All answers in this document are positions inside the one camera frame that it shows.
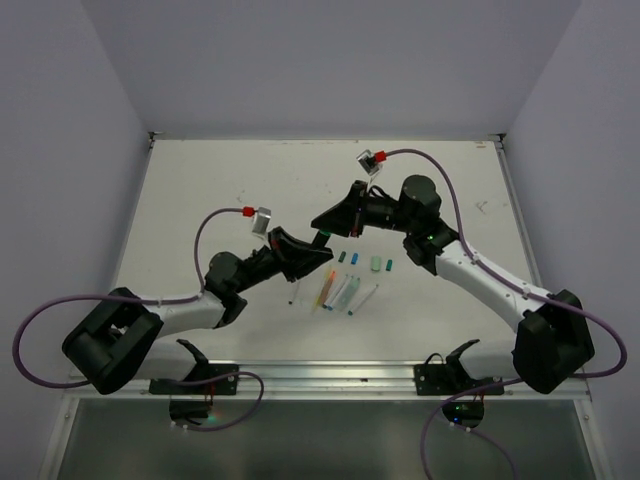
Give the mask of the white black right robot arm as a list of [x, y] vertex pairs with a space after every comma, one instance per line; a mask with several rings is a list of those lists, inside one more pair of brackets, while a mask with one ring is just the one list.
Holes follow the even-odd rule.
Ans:
[[459, 232], [441, 219], [440, 207], [436, 186], [426, 176], [405, 179], [397, 198], [356, 181], [311, 225], [342, 237], [358, 237], [367, 226], [403, 233], [403, 247], [415, 265], [465, 290], [513, 330], [513, 339], [505, 342], [465, 342], [426, 367], [425, 377], [447, 382], [454, 393], [492, 378], [520, 378], [539, 393], [552, 392], [595, 355], [580, 300], [568, 290], [552, 294], [531, 285], [465, 247]]

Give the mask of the dark green capped marker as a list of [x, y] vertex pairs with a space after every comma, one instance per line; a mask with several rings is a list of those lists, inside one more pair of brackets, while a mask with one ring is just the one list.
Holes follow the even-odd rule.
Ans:
[[327, 309], [327, 310], [331, 310], [332, 309], [333, 302], [335, 301], [336, 297], [338, 296], [338, 294], [340, 293], [340, 291], [342, 290], [342, 288], [344, 287], [344, 285], [347, 283], [348, 280], [349, 280], [349, 275], [345, 274], [335, 284], [335, 286], [333, 287], [331, 292], [328, 294], [326, 300], [322, 304], [322, 307], [324, 309]]

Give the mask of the blue capped white marker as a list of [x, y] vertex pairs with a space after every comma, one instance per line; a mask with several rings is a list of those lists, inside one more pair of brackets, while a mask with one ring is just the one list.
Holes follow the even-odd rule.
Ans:
[[342, 290], [340, 291], [340, 293], [338, 294], [338, 296], [336, 297], [335, 301], [332, 304], [332, 309], [329, 311], [332, 311], [336, 308], [336, 305], [340, 299], [340, 297], [344, 294], [344, 291], [347, 289], [347, 287], [350, 285], [351, 281], [353, 280], [353, 276], [349, 275], [349, 280], [347, 281], [347, 283], [344, 285], [344, 287], [342, 288]]

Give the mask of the teal capped white marker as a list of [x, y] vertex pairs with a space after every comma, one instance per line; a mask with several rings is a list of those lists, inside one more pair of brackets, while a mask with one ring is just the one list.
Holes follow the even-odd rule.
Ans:
[[379, 285], [374, 285], [371, 289], [369, 289], [362, 298], [360, 298], [354, 305], [352, 305], [347, 314], [349, 316], [354, 316], [365, 304], [366, 302], [377, 292], [379, 289]]

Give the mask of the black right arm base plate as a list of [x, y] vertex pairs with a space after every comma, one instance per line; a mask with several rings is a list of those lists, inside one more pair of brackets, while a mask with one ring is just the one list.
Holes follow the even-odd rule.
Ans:
[[485, 390], [474, 393], [471, 400], [460, 398], [441, 408], [448, 421], [470, 429], [478, 427], [484, 418], [484, 397], [504, 394], [503, 387], [494, 386], [493, 378], [472, 379], [464, 371], [458, 373], [446, 364], [417, 364], [413, 367], [413, 379], [418, 396], [451, 397], [466, 390], [485, 387]]

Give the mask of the yellow slim highlighter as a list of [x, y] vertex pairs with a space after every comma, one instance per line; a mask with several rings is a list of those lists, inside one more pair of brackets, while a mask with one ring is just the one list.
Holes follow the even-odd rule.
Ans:
[[333, 271], [332, 266], [329, 265], [329, 266], [326, 267], [326, 269], [325, 269], [325, 271], [323, 273], [322, 282], [320, 284], [319, 291], [317, 292], [317, 294], [315, 296], [315, 299], [313, 300], [312, 305], [311, 305], [311, 313], [312, 314], [314, 314], [317, 311], [317, 309], [319, 308], [319, 306], [322, 303], [322, 298], [323, 298], [323, 295], [324, 295], [325, 287], [326, 287], [327, 282], [329, 281], [329, 279], [330, 279], [330, 277], [332, 275], [332, 271]]

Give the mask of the pale green translucent highlighter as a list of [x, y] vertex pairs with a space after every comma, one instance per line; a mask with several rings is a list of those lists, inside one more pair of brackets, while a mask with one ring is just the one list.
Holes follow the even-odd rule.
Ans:
[[337, 311], [344, 311], [347, 308], [352, 298], [354, 297], [355, 293], [358, 291], [360, 283], [361, 283], [361, 279], [359, 277], [353, 277], [353, 280], [351, 281], [350, 285], [344, 291], [344, 294], [340, 297], [336, 305], [335, 309]]

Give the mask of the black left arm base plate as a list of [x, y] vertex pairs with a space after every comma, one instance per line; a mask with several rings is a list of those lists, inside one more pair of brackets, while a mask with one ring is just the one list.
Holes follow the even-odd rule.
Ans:
[[169, 415], [172, 421], [189, 426], [202, 426], [213, 418], [213, 400], [216, 394], [234, 396], [237, 392], [237, 364], [207, 364], [195, 368], [185, 382], [152, 380], [149, 393], [169, 396]]

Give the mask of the black green capped highlighter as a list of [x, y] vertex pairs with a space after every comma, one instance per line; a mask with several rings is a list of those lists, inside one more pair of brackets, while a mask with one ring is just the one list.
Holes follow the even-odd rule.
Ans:
[[312, 241], [312, 246], [315, 249], [324, 249], [330, 237], [331, 237], [331, 234], [329, 232], [326, 232], [324, 230], [318, 230]]

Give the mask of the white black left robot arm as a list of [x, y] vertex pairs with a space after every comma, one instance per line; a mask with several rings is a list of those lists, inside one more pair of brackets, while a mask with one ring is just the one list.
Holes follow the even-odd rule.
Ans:
[[207, 357], [182, 333], [215, 330], [245, 309], [242, 292], [283, 275], [296, 282], [333, 258], [329, 236], [307, 243], [277, 227], [265, 246], [242, 259], [220, 252], [209, 262], [203, 289], [192, 299], [144, 300], [122, 287], [102, 299], [67, 335], [64, 355], [101, 394], [132, 380], [152, 380], [193, 393], [214, 377]]

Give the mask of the orange brown highlighter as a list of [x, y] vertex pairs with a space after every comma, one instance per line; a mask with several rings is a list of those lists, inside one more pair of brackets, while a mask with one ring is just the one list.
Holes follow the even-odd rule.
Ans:
[[325, 281], [325, 284], [323, 285], [323, 290], [322, 290], [321, 297], [320, 297], [320, 304], [321, 305], [324, 305], [326, 303], [327, 298], [328, 298], [329, 294], [331, 293], [331, 290], [332, 290], [332, 287], [333, 287], [333, 283], [335, 281], [335, 277], [336, 277], [336, 271], [332, 270], [329, 273], [329, 275], [328, 275], [328, 277], [327, 277], [327, 279]]

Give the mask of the black capped whiteboard pen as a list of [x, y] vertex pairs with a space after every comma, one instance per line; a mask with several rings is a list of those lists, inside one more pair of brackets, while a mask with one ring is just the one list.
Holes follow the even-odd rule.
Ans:
[[299, 287], [300, 287], [300, 281], [297, 281], [293, 284], [292, 290], [290, 292], [290, 295], [288, 297], [288, 304], [292, 305], [294, 303], [294, 301], [297, 298], [298, 295], [298, 291], [299, 291]]

